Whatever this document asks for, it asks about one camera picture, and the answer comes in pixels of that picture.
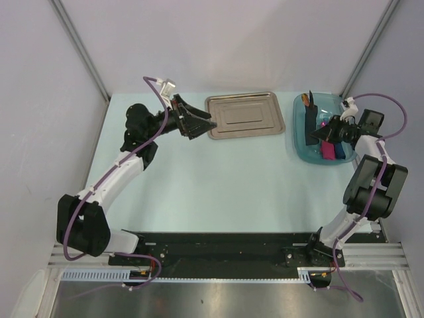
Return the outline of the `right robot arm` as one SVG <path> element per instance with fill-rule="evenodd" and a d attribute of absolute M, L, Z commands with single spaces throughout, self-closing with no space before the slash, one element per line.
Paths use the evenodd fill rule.
<path fill-rule="evenodd" d="M 382 113 L 367 109 L 357 124 L 334 115 L 325 126 L 310 133 L 331 144 L 345 142 L 360 158 L 343 195 L 344 209 L 319 229 L 317 242 L 305 249 L 307 261 L 314 266 L 329 259 L 328 248 L 342 249 L 358 229 L 387 218 L 394 210 L 408 170 L 388 155 L 385 140 L 378 134 L 383 120 Z"/>

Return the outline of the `black paper napkin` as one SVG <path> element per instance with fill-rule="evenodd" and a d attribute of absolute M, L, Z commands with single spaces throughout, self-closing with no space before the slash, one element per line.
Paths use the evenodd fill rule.
<path fill-rule="evenodd" d="M 305 131 L 305 145 L 313 146 L 319 144 L 319 139 L 311 136 L 311 133 L 317 129 L 317 114 L 318 107 L 314 106 L 305 106 L 305 122 L 304 122 L 304 131 Z"/>

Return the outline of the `iridescent spoon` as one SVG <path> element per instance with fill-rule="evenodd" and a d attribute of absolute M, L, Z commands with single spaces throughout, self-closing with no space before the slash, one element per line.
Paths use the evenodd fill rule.
<path fill-rule="evenodd" d="M 301 95 L 301 100 L 306 107 L 309 107 L 310 105 L 309 96 L 306 93 L 303 93 Z"/>

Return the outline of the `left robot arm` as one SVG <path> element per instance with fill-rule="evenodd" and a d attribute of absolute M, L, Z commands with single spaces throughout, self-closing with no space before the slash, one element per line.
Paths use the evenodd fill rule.
<path fill-rule="evenodd" d="M 93 185 L 77 195 L 63 195 L 58 202 L 56 239 L 67 260 L 73 248 L 93 257 L 104 252 L 123 254 L 131 264 L 142 263 L 146 248 L 140 237 L 126 230 L 112 230 L 106 214 L 119 194 L 153 161 L 158 149 L 155 139 L 178 131 L 193 140 L 217 124 L 208 112 L 186 103 L 178 94 L 165 102 L 165 109 L 153 115 L 136 103 L 126 112 L 124 143 L 112 166 Z"/>

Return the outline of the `dark knife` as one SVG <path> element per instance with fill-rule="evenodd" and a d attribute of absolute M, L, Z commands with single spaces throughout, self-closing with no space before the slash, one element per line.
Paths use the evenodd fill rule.
<path fill-rule="evenodd" d="M 309 108 L 311 108 L 311 109 L 315 108 L 313 93 L 312 93 L 311 90 L 309 90 Z"/>

